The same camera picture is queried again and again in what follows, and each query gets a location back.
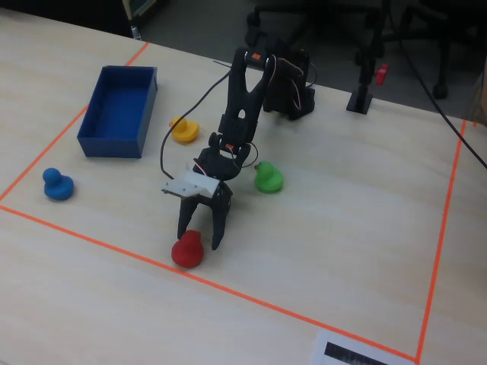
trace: green rubber duck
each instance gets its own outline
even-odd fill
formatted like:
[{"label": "green rubber duck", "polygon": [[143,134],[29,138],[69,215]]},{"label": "green rubber duck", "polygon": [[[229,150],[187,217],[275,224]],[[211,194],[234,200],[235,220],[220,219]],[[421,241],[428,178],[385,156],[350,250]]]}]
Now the green rubber duck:
[{"label": "green rubber duck", "polygon": [[278,192],[284,185],[284,177],[270,162],[256,165],[256,186],[261,192]]}]

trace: blue rubber duck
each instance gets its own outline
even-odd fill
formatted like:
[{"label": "blue rubber duck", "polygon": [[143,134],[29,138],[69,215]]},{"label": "blue rubber duck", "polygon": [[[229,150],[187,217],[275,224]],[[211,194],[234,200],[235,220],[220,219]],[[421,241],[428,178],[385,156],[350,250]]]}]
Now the blue rubber duck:
[{"label": "blue rubber duck", "polygon": [[69,176],[63,176],[59,170],[50,167],[43,173],[44,193],[53,200],[66,200],[73,195],[75,184]]}]

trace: yellow rubber duck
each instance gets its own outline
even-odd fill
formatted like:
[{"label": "yellow rubber duck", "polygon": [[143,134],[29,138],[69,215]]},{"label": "yellow rubber duck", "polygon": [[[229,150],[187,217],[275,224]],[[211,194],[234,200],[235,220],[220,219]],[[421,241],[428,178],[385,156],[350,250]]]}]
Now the yellow rubber duck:
[{"label": "yellow rubber duck", "polygon": [[[174,118],[172,122],[169,123],[169,126],[172,127],[179,118],[179,116]],[[179,143],[189,143],[194,141],[198,138],[198,133],[199,124],[191,120],[186,120],[186,118],[181,119],[181,121],[177,123],[176,128],[172,131],[174,139]]]}]

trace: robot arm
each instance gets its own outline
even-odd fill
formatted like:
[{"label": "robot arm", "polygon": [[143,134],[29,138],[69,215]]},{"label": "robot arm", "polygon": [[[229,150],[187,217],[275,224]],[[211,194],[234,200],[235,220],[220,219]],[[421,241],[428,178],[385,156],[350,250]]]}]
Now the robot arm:
[{"label": "robot arm", "polygon": [[[249,156],[261,107],[286,113],[292,120],[314,108],[314,90],[306,87],[308,64],[309,58],[303,51],[291,52],[285,59],[273,52],[237,49],[229,74],[227,109],[221,116],[218,133],[210,136],[208,147],[195,159],[193,171],[186,171],[182,179],[167,182],[163,189],[181,198],[178,239],[186,232],[198,204],[204,204],[212,209],[212,248],[218,248],[233,194],[225,181],[240,173]],[[248,65],[263,70],[262,78],[251,91],[247,91],[245,80]],[[222,151],[231,157],[224,156]]]}]

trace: rubber duck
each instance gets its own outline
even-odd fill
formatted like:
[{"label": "rubber duck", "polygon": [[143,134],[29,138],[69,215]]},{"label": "rubber duck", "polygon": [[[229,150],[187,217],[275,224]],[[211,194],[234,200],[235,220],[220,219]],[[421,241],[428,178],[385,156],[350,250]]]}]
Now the rubber duck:
[{"label": "rubber duck", "polygon": [[[169,123],[169,126],[172,127],[179,118],[179,116],[174,118],[172,122]],[[177,123],[176,128],[172,133],[174,139],[179,143],[189,143],[198,137],[199,124],[191,120],[186,120],[186,118],[182,118],[181,121]]]},{"label": "rubber duck", "polygon": [[53,200],[66,200],[71,198],[75,190],[73,179],[63,176],[59,170],[50,167],[43,173],[44,194]]},{"label": "rubber duck", "polygon": [[201,244],[201,233],[187,230],[177,241],[171,253],[173,261],[184,268],[195,268],[203,260],[205,250]]},{"label": "rubber duck", "polygon": [[278,192],[284,185],[284,177],[270,162],[256,165],[256,186],[261,192]]}]

